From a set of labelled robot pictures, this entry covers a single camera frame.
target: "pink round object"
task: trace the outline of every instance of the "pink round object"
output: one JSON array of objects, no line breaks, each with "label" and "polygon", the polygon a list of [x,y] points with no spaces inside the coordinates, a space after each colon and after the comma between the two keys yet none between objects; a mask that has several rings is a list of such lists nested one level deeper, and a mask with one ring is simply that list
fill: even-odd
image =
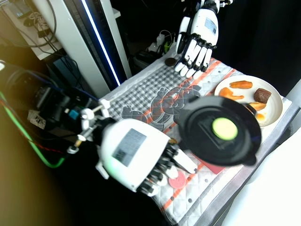
[{"label": "pink round object", "polygon": [[185,175],[182,172],[178,171],[178,177],[175,179],[169,178],[168,183],[174,189],[184,188],[186,184]]}]

